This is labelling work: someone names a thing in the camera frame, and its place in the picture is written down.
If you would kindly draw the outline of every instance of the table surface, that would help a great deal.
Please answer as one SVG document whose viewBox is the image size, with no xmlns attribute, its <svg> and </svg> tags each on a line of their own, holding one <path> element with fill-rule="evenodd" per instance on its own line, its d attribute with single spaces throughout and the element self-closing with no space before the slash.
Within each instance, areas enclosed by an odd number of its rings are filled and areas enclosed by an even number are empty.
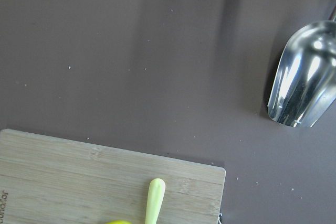
<svg viewBox="0 0 336 224">
<path fill-rule="evenodd" d="M 334 0 L 0 0 L 0 128 L 224 167 L 224 223 L 334 223 L 336 105 L 273 122 L 283 47 Z"/>
</svg>

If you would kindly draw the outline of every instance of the green plastic utensil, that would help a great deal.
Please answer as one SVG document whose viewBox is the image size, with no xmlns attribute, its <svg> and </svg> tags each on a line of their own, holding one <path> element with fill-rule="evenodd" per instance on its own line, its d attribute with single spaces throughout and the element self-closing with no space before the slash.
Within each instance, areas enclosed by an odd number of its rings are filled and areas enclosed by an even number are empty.
<svg viewBox="0 0 336 224">
<path fill-rule="evenodd" d="M 156 224 L 165 190 L 166 184 L 160 178 L 153 179 L 149 184 L 145 224 Z"/>
</svg>

